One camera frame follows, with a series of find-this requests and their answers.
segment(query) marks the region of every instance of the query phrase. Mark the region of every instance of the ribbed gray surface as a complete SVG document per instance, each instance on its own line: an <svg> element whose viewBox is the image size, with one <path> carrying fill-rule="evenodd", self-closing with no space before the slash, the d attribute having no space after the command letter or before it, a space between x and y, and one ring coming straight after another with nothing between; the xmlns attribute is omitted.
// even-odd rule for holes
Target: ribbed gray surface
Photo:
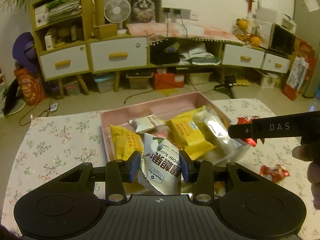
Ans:
<svg viewBox="0 0 320 240"><path fill-rule="evenodd" d="M156 201L159 198L163 199L160 203ZM250 238L231 231L218 219L212 208L195 205L186 195L160 197L133 195L128 203L107 208L102 219L87 232L69 238L69 240L113 239L247 240ZM300 238L297 236L287 238L287 240L297 239Z"/></svg>

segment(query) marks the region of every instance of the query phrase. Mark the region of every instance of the table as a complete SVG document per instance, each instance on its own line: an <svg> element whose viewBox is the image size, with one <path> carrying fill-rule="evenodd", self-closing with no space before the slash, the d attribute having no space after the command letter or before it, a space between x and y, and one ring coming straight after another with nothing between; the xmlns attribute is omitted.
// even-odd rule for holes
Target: table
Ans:
<svg viewBox="0 0 320 240"><path fill-rule="evenodd" d="M230 119L257 115L275 116L256 99L227 99L213 103ZM303 240L320 238L320 211L313 207L311 184L307 180L309 163L292 157L291 151L300 145L296 138L266 139L265 144L250 147L239 164L259 173L261 165L282 165L291 176L279 184L297 194L307 207L307 217L299 236ZM13 217L13 208L21 196L50 179L83 162L94 167L107 162L101 132L100 112L88 112L54 117L36 117L19 148L12 166L1 223L20 233ZM104 198L104 183L96 184L94 193Z"/></svg>

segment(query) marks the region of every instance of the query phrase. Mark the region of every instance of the cat picture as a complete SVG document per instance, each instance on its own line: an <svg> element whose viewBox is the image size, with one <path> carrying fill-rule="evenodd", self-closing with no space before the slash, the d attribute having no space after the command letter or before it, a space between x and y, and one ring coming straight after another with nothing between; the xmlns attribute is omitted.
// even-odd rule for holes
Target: cat picture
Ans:
<svg viewBox="0 0 320 240"><path fill-rule="evenodd" d="M129 23L155 23L160 21L160 0L129 0L131 17Z"/></svg>

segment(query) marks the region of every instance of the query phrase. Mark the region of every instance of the black tripod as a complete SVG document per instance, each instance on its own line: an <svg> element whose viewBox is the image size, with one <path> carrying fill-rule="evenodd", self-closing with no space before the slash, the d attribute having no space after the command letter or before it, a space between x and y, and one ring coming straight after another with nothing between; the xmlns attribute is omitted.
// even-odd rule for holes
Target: black tripod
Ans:
<svg viewBox="0 0 320 240"><path fill-rule="evenodd" d="M233 85L236 85L235 76L226 76L224 83L220 85L216 85L213 90L224 93L228 95L231 99L235 99L237 97L236 97L235 91L233 90Z"/></svg>

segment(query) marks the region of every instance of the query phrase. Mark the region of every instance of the black plug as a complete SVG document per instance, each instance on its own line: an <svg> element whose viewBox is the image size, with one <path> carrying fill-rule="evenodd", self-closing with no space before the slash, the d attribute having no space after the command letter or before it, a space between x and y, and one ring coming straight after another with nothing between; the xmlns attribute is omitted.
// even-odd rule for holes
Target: black plug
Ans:
<svg viewBox="0 0 320 240"><path fill-rule="evenodd" d="M173 9L173 13L174 14L181 14L181 10L180 9Z"/></svg>
<svg viewBox="0 0 320 240"><path fill-rule="evenodd" d="M164 8L163 8L163 12L164 12L164 13L170 13L170 8L164 7Z"/></svg>

